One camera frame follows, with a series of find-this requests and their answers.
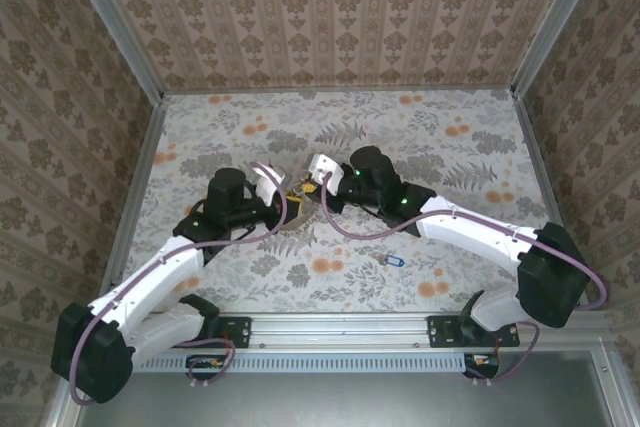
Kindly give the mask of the metal disc with key rings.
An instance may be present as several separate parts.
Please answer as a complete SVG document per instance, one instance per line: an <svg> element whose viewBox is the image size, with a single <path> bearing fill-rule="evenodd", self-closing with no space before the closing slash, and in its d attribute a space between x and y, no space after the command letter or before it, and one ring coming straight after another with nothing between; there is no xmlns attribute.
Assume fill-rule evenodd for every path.
<svg viewBox="0 0 640 427"><path fill-rule="evenodd" d="M302 193L302 190L307 190L307 189L301 189L300 187L300 185L304 182L311 182L309 174L302 176L299 180L297 180L293 184L293 187L286 192L286 197L298 196L303 199L303 204L300 205L302 208L302 215L299 216L298 218L286 217L284 226L281 228L282 231L293 231L297 228L302 227L305 222L311 219L311 217L313 216L313 214L317 209L317 205L308 197L308 195L304 195Z"/></svg>

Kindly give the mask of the black connector board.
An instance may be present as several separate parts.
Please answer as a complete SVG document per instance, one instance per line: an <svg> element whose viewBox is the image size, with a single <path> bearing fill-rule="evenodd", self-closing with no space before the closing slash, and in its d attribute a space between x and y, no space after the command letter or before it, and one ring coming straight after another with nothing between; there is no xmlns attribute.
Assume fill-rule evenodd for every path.
<svg viewBox="0 0 640 427"><path fill-rule="evenodd" d="M192 381L210 381L223 370L226 363L226 354L187 356L185 360L186 375Z"/></svg>
<svg viewBox="0 0 640 427"><path fill-rule="evenodd" d="M500 361L497 354L465 354L463 375L471 379L493 379L497 376Z"/></svg>

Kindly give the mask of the grey metal panel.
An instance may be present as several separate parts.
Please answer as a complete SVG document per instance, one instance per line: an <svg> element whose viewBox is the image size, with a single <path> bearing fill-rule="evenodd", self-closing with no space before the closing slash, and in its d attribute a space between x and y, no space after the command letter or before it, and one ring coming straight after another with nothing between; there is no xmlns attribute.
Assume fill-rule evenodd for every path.
<svg viewBox="0 0 640 427"><path fill-rule="evenodd" d="M63 427L614 427L591 357L537 353L506 380L461 374L136 374Z"/></svg>

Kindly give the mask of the aluminium table side rail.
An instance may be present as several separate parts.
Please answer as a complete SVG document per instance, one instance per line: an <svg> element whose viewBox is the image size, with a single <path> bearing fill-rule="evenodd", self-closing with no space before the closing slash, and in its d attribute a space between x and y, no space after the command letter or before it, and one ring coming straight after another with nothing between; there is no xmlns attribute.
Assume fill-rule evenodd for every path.
<svg viewBox="0 0 640 427"><path fill-rule="evenodd" d="M141 146L140 155L129 187L124 210L114 237L111 253L100 287L100 295L106 294L118 285L128 263L128 256L140 211L144 201L146 186L153 167L158 143L166 117L166 107L160 101L154 106Z"/></svg>
<svg viewBox="0 0 640 427"><path fill-rule="evenodd" d="M515 105L550 218L531 234L515 236L515 240L525 246L518 255L516 298L530 318L548 327L561 328L578 306L590 277L584 272L586 261L562 225L524 101L519 99Z"/></svg>

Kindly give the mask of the aluminium table end rail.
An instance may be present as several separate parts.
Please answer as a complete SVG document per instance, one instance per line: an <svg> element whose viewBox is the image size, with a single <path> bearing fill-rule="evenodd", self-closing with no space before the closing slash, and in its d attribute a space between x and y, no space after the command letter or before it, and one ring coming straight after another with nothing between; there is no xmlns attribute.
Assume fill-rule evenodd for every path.
<svg viewBox="0 0 640 427"><path fill-rule="evenodd" d="M380 85L380 86L307 86L307 87L266 87L266 88L225 88L200 90L165 90L162 98L180 95L213 95L213 94L280 94L280 93L309 93L309 92L361 92L361 91L445 91L445 90L507 90L512 91L509 84L461 84L461 85Z"/></svg>

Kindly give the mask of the aluminium mounting rail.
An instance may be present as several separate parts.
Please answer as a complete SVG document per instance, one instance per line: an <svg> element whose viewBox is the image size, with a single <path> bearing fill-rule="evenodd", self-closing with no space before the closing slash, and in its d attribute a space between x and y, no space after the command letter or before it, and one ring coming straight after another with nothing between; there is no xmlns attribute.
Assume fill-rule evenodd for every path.
<svg viewBox="0 0 640 427"><path fill-rule="evenodd" d="M365 314L251 314L251 338L246 351L267 352L368 352L441 350L484 351L489 348L432 348L426 319L437 313ZM519 347L499 347L502 352L573 352L611 350L614 335L601 312L577 312L565 327L516 325Z"/></svg>

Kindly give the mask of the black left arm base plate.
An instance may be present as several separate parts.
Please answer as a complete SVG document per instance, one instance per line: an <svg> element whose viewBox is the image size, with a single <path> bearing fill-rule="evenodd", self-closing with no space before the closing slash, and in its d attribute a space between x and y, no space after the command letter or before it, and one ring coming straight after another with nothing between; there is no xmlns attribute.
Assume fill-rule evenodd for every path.
<svg viewBox="0 0 640 427"><path fill-rule="evenodd" d="M222 338L230 340L236 348L245 349L251 338L252 319L242 316L217 316L206 318L198 340Z"/></svg>

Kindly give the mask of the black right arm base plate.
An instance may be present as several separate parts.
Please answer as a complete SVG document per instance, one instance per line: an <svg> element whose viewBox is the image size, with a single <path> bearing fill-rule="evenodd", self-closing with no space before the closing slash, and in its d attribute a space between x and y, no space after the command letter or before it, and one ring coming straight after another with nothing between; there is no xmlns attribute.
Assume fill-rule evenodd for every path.
<svg viewBox="0 0 640 427"><path fill-rule="evenodd" d="M515 324L497 331L489 331L473 320L457 315L433 315L426 319L429 343L432 348L489 348L519 347L520 339Z"/></svg>

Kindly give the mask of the aluminium frame post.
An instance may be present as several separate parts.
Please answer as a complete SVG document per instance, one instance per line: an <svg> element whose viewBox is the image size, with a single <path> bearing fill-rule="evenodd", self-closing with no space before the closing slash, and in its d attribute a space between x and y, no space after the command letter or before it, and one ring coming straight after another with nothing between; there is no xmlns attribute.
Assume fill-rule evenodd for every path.
<svg viewBox="0 0 640 427"><path fill-rule="evenodd" d="M142 44L130 27L123 9L116 0L90 1L151 105L158 108L162 103L164 88L147 59Z"/></svg>
<svg viewBox="0 0 640 427"><path fill-rule="evenodd" d="M522 98L532 85L578 1L553 0L551 2L544 20L511 82L511 92L515 99Z"/></svg>

